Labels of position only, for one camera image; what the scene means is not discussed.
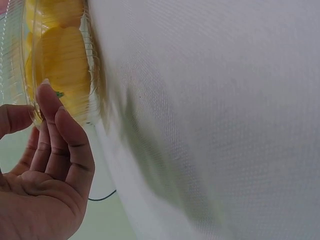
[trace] plastic container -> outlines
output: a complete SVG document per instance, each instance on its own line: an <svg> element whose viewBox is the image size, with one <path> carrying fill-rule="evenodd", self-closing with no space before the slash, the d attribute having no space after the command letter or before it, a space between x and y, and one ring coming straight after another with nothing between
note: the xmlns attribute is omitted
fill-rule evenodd
<svg viewBox="0 0 320 240"><path fill-rule="evenodd" d="M81 124L99 117L100 61L85 0L11 0L0 27L2 104L35 106L37 86L49 79Z"/></svg>

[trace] white cloth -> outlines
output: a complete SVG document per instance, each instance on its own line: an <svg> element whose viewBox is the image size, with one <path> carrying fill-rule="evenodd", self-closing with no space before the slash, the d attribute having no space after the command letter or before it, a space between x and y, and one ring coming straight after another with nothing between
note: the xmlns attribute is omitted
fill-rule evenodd
<svg viewBox="0 0 320 240"><path fill-rule="evenodd" d="M317 240L320 1L91 0L139 240Z"/></svg>

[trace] green leaf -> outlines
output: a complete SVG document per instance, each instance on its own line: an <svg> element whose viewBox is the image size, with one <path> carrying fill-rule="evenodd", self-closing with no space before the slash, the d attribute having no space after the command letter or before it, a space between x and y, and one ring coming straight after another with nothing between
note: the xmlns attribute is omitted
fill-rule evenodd
<svg viewBox="0 0 320 240"><path fill-rule="evenodd" d="M65 94L63 92L56 91L55 94L58 98L62 98Z"/></svg>

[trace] yellow food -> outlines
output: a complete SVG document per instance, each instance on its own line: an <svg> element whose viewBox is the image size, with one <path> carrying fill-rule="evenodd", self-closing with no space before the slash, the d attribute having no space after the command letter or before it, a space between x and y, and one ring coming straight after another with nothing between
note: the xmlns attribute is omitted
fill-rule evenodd
<svg viewBox="0 0 320 240"><path fill-rule="evenodd" d="M34 89L49 79L65 108L83 124L89 105L91 75L80 30L53 27L43 34L33 51L34 67L31 54L25 65L30 100L34 100Z"/></svg>
<svg viewBox="0 0 320 240"><path fill-rule="evenodd" d="M33 34L41 36L54 27L80 27L84 13L83 0L26 0L26 24Z"/></svg>
<svg viewBox="0 0 320 240"><path fill-rule="evenodd" d="M32 50L32 39L33 39L33 34L29 32L25 38L24 42L24 51L25 51L25 56L29 56Z"/></svg>

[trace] black cable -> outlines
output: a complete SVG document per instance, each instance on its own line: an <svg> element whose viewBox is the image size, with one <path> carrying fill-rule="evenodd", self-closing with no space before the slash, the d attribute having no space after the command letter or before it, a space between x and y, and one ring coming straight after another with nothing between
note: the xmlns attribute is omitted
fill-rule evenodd
<svg viewBox="0 0 320 240"><path fill-rule="evenodd" d="M107 198L111 197L117 190L114 190L112 193L110 193L108 196L104 197L104 198L101 198L101 199L90 199L90 201L93 201L93 202L99 202L99 201L103 201L103 200L106 200Z"/></svg>

